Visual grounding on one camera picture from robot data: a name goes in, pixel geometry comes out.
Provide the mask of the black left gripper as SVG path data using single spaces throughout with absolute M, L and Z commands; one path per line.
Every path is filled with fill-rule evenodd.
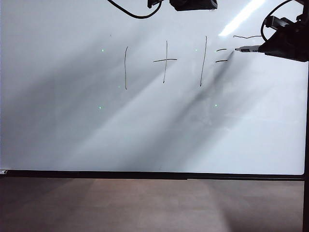
M 169 3 L 176 11 L 215 10 L 218 8 L 216 0 L 170 0 Z

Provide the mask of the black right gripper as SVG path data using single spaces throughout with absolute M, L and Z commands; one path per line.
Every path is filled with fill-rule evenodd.
M 309 60 L 309 22 L 292 22 L 287 18 L 278 19 L 278 41 L 276 54 L 273 36 L 259 46 L 258 52 L 267 56 L 291 59 L 300 62 Z

